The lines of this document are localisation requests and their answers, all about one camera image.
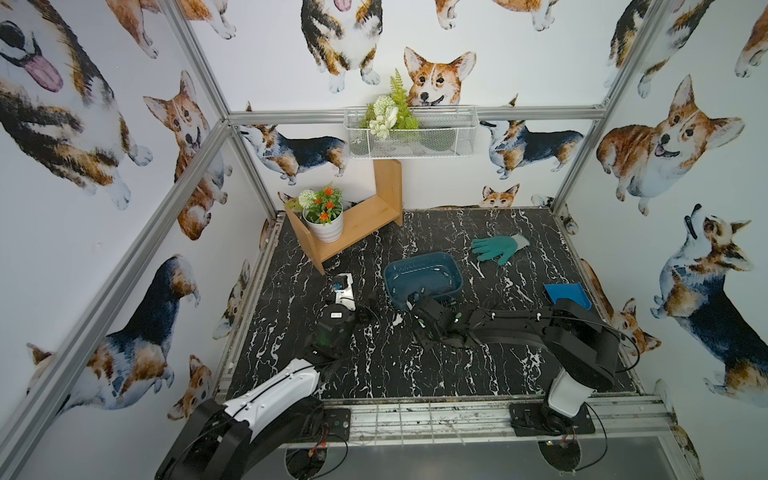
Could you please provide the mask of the teal plastic storage box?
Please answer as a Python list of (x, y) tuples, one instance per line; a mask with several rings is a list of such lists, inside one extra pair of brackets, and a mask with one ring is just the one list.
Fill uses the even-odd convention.
[(394, 261), (385, 267), (383, 277), (392, 305), (402, 311), (408, 309), (408, 297), (413, 293), (431, 295), (439, 301), (451, 300), (463, 286), (457, 262), (445, 252)]

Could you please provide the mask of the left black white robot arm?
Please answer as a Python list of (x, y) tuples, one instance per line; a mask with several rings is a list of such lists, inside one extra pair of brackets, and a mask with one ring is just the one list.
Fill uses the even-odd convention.
[(316, 397), (344, 362), (354, 358), (353, 334), (378, 319), (365, 304), (324, 306), (299, 357), (247, 393), (192, 412), (158, 467), (157, 479), (240, 479), (322, 414)]

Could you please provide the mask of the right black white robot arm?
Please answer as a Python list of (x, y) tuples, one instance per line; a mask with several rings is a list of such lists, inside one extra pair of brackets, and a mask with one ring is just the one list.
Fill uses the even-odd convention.
[(619, 332), (573, 300), (559, 299), (535, 311), (452, 310), (431, 296), (413, 293), (406, 305), (418, 334), (432, 342), (457, 349), (528, 344), (550, 352), (560, 371), (539, 409), (541, 431), (563, 432), (593, 393), (615, 385)]

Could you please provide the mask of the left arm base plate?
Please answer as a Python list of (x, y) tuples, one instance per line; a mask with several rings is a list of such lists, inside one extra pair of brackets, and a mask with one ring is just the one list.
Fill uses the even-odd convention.
[(331, 435), (348, 440), (351, 413), (349, 408), (304, 408), (296, 404), (269, 424), (270, 433), (281, 444), (317, 443)]

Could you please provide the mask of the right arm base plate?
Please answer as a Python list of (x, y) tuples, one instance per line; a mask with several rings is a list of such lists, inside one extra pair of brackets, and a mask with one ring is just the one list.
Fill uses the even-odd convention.
[(519, 437), (562, 437), (596, 432), (587, 404), (583, 404), (574, 417), (558, 413), (543, 402), (512, 403), (508, 410), (511, 427)]

